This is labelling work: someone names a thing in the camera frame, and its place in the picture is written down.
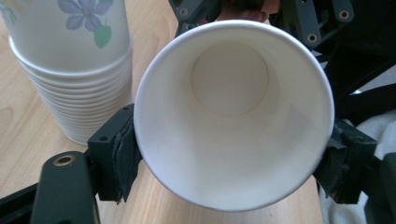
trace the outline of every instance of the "flower print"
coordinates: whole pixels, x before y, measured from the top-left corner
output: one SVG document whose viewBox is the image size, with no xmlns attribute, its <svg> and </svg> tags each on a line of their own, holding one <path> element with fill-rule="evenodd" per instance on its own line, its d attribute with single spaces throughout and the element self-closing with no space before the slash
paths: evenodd
<svg viewBox="0 0 396 224">
<path fill-rule="evenodd" d="M 102 26 L 97 16 L 105 15 L 112 4 L 112 0 L 58 0 L 59 9 L 71 15 L 66 22 L 68 30 L 77 30 L 84 23 L 91 32 Z"/>
</svg>

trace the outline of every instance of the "table surface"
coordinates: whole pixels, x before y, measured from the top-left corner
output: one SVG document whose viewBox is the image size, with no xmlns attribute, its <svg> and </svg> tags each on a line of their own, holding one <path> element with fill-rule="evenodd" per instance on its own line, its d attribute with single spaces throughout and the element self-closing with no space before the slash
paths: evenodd
<svg viewBox="0 0 396 224">
<path fill-rule="evenodd" d="M 146 68 L 175 36 L 177 20 L 168 1 L 126 1 L 134 36 L 133 97 Z M 0 21 L 0 198 L 38 181 L 42 164 L 65 151 L 86 147 L 66 138 L 40 100 L 8 44 Z M 226 213 L 186 202 L 163 187 L 146 164 L 127 203 L 98 202 L 102 223 L 321 223 L 313 177 L 286 199 L 243 213 Z"/>
</svg>

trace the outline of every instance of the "stack of paper cups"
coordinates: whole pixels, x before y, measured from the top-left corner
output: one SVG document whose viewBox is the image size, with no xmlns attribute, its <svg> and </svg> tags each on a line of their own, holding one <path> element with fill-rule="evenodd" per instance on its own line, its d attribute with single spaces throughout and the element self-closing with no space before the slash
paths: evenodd
<svg viewBox="0 0 396 224">
<path fill-rule="evenodd" d="M 11 12 L 3 12 L 10 46 L 21 66 L 64 134 L 87 144 L 132 102 L 133 43 L 123 1 L 4 4 Z"/>
</svg>

